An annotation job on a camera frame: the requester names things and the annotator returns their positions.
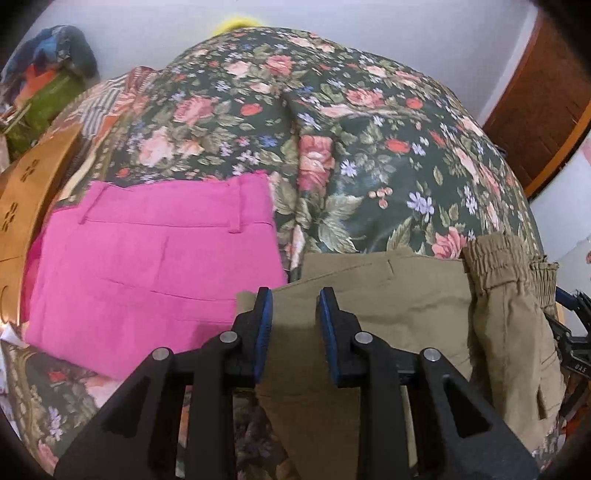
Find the brown wooden door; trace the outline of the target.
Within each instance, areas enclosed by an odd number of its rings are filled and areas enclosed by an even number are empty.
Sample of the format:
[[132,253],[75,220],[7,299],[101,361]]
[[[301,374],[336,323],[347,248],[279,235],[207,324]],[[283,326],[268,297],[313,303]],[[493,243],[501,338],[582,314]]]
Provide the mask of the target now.
[[484,130],[532,198],[557,175],[590,129],[590,73],[544,13]]

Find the wooden lap desk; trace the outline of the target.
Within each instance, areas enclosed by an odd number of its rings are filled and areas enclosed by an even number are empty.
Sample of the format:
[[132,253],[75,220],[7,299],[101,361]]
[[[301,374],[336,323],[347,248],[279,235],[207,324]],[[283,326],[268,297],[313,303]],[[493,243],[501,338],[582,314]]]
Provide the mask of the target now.
[[16,163],[1,196],[1,321],[21,323],[29,248],[79,143],[74,125],[37,144]]

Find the dark floral bedspread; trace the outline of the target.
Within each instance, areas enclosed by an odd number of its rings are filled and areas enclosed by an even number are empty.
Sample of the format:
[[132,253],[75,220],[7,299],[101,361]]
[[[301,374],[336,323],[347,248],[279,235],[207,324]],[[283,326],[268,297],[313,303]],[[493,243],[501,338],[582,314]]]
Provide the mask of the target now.
[[[3,478],[57,479],[62,455],[137,368],[113,379],[25,339],[44,229],[94,182],[127,188],[263,174],[286,274],[276,288],[300,281],[314,253],[408,247],[433,257],[508,233],[546,258],[498,147],[446,86],[397,61],[304,31],[242,28],[183,52],[143,96],[72,197],[58,200],[60,182],[29,248],[21,323],[2,322],[15,335],[1,344],[12,407],[1,418]],[[238,294],[235,318],[252,310],[259,289]],[[232,396],[235,479],[293,479],[276,471],[287,453],[256,397],[262,379]]]

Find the striped patchwork cloth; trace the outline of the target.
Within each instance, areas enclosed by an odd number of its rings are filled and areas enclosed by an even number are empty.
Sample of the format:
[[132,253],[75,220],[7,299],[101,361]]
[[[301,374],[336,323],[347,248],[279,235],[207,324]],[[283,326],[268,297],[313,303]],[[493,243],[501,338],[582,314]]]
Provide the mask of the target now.
[[89,174],[98,147],[118,119],[145,104],[143,94],[158,74],[158,70],[140,66],[100,82],[78,95],[53,120],[41,142],[71,127],[80,127],[72,158],[61,180],[59,201],[74,195],[75,188]]

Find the pile of clothes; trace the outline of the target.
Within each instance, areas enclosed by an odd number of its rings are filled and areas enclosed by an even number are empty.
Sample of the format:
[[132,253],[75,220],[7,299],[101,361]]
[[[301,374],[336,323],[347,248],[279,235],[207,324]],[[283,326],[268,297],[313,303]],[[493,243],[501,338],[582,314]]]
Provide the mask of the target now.
[[18,96],[29,67],[37,74],[66,69],[84,80],[98,77],[97,60],[84,33],[71,25],[43,29],[15,51],[2,77],[4,102],[12,103]]

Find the olive green pants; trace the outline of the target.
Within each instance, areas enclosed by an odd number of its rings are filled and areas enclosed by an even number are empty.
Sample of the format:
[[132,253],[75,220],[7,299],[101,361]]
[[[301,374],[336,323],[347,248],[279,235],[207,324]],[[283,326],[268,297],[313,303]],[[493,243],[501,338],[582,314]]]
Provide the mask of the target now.
[[300,281],[273,291],[273,328],[259,404],[294,479],[352,479],[360,396],[329,378],[315,305],[322,288],[363,330],[417,353],[439,349],[531,451],[554,429],[565,385],[548,316],[555,263],[508,233],[484,235],[452,255],[408,247],[370,254],[310,254]]

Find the green storage box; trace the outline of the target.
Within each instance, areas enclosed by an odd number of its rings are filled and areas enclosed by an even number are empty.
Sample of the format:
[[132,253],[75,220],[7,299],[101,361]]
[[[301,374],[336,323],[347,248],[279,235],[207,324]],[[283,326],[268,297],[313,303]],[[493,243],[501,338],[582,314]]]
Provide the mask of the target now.
[[34,93],[1,130],[10,161],[16,161],[34,146],[53,120],[84,91],[83,80],[62,71]]

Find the pink folded pants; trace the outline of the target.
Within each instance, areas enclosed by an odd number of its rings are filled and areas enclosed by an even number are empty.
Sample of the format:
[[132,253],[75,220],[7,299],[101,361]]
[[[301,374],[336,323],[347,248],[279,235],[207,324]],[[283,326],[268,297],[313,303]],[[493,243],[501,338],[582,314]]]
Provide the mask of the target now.
[[240,292],[286,282],[266,176],[94,182],[41,237],[26,341],[122,379],[154,349],[228,329]]

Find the yellow curved foam tube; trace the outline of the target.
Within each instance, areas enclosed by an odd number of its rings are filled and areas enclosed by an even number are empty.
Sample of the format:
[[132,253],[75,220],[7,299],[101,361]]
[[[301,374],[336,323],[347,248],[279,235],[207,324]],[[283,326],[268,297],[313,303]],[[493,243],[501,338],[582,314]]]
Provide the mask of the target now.
[[261,25],[263,25],[263,23],[256,18],[233,16],[223,20],[221,24],[218,24],[213,30],[213,35],[221,35],[242,28],[256,28]]

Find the white sliding wardrobe door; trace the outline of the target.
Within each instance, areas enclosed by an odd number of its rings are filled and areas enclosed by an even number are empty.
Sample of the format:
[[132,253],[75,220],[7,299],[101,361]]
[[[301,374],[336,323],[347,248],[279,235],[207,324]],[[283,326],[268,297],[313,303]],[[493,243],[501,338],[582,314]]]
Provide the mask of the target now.
[[532,201],[544,252],[560,264],[558,285],[590,292],[590,139]]

